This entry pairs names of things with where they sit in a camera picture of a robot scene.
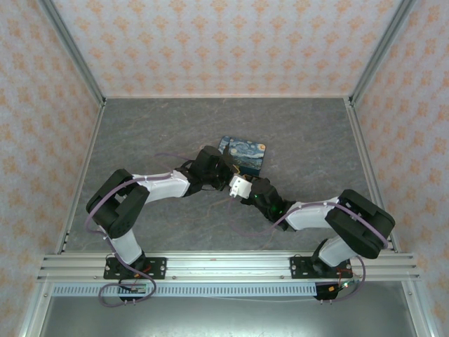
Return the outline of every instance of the patterned wallpaper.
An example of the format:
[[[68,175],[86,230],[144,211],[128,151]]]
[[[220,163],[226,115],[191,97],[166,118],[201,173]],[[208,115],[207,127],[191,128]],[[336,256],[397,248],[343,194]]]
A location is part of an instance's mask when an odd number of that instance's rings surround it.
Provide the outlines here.
[[[55,0],[107,96],[349,95],[400,0]]]
[[[449,2],[418,1],[358,115],[401,248],[449,331]]]
[[[35,0],[0,2],[0,335],[17,336],[98,105]]]

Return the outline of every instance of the gray floor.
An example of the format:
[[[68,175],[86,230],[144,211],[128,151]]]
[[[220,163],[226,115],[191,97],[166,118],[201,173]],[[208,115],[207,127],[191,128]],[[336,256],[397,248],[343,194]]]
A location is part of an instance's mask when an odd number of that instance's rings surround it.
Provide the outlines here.
[[[86,202],[117,169],[154,174],[182,161],[155,159],[172,152],[194,159],[204,145],[222,136],[245,138],[267,146],[261,176],[290,200],[318,201],[351,188],[369,197],[343,99],[323,98],[175,98],[108,100],[71,228],[67,251],[106,251],[101,237],[83,229]],[[234,203],[226,192],[200,192],[144,207],[135,224],[146,251],[260,250],[313,251],[331,230],[279,232],[242,237],[269,223],[259,211]]]
[[[262,300],[151,298],[110,309],[95,297],[52,298],[41,336],[416,336],[400,282],[368,282],[353,298],[332,305]]]

